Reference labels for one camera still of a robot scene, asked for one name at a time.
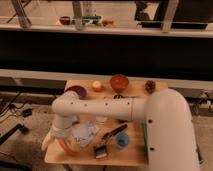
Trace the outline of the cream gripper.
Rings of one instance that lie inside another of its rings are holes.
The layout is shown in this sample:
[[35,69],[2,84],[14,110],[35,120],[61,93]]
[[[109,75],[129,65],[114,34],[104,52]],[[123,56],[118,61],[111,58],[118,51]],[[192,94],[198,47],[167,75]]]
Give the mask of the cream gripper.
[[54,137],[50,132],[48,132],[42,141],[41,150],[45,151],[47,147],[52,144],[55,140],[58,141],[59,138]]

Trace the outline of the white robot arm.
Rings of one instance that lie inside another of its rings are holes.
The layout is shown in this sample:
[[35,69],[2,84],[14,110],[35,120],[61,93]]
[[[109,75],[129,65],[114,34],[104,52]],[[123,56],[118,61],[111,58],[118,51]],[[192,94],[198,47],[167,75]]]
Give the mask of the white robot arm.
[[146,98],[81,100],[68,91],[52,103],[55,112],[47,148],[54,139],[69,136],[74,115],[137,121],[147,125],[149,171],[200,171],[192,115],[185,98],[173,89],[157,91]]

